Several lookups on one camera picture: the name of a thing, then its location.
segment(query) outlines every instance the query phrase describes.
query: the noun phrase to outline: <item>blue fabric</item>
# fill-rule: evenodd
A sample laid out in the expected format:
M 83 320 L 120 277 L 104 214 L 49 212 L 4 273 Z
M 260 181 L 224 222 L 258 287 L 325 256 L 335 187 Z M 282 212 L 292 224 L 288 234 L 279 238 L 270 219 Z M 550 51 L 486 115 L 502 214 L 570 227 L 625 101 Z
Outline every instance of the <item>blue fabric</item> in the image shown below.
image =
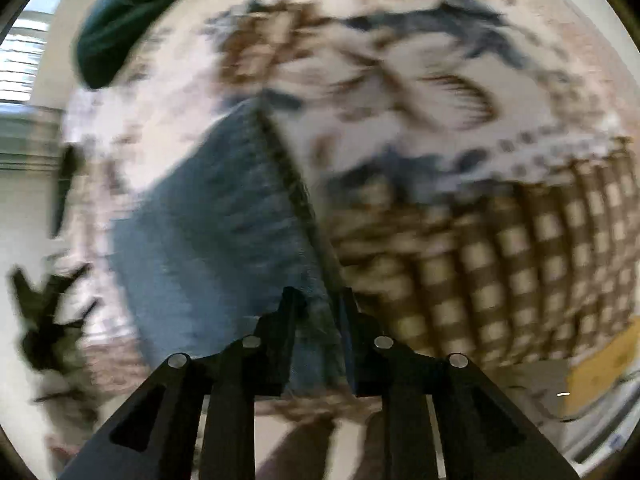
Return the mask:
M 114 222 L 111 268 L 153 367 L 177 351 L 220 352 L 278 307 L 284 286 L 310 304 L 290 389 L 341 375 L 339 338 L 314 250 L 256 118 L 238 105 L 198 151 Z

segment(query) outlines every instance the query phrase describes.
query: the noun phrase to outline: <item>yellow object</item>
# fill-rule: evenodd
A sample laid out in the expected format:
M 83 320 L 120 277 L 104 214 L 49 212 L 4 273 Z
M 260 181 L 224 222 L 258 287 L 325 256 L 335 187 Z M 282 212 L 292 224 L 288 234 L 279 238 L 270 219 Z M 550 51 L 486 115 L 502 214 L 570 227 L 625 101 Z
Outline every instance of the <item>yellow object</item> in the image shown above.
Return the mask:
M 603 395 L 628 368 L 638 352 L 640 317 L 597 354 L 569 373 L 564 414 L 571 415 Z

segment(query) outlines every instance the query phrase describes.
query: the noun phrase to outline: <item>blue cloth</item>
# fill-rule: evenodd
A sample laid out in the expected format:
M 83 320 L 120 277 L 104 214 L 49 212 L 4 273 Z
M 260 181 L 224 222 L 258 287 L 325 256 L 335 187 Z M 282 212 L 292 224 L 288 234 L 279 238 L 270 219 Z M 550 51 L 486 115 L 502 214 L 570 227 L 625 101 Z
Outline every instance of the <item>blue cloth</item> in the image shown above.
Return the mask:
M 238 105 L 127 219 L 114 222 L 111 268 L 153 367 L 177 351 L 220 352 L 278 307 L 284 286 L 307 298 L 290 389 L 342 375 L 321 267 L 257 120 Z

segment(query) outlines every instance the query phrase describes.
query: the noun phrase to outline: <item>metal pin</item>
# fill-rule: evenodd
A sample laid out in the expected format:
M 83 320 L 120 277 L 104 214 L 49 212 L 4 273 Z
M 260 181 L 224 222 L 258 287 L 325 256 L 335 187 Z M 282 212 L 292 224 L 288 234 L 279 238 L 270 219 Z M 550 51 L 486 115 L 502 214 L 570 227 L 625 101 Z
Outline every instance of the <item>metal pin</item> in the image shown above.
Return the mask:
M 373 344 L 382 350 L 388 350 L 394 345 L 394 340 L 386 335 L 379 335 L 373 340 Z
M 185 364 L 187 364 L 188 358 L 185 354 L 173 354 L 169 356 L 169 360 L 167 364 L 171 368 L 182 368 Z
M 244 348 L 258 348 L 262 344 L 261 339 L 255 335 L 248 335 L 242 339 L 242 346 Z
M 464 368 L 469 364 L 469 359 L 464 354 L 451 354 L 449 364 L 456 368 Z

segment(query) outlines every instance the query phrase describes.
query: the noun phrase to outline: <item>brown checkered fabric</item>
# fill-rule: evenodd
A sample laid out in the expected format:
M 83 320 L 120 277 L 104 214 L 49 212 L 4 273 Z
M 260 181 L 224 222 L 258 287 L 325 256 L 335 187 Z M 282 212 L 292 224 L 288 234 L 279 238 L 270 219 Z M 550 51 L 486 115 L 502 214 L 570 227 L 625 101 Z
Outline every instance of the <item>brown checkered fabric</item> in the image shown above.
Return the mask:
M 604 345 L 633 313 L 640 250 L 634 160 L 619 142 L 544 185 L 446 208 L 394 202 L 378 178 L 327 225 L 347 285 L 425 354 L 493 367 Z

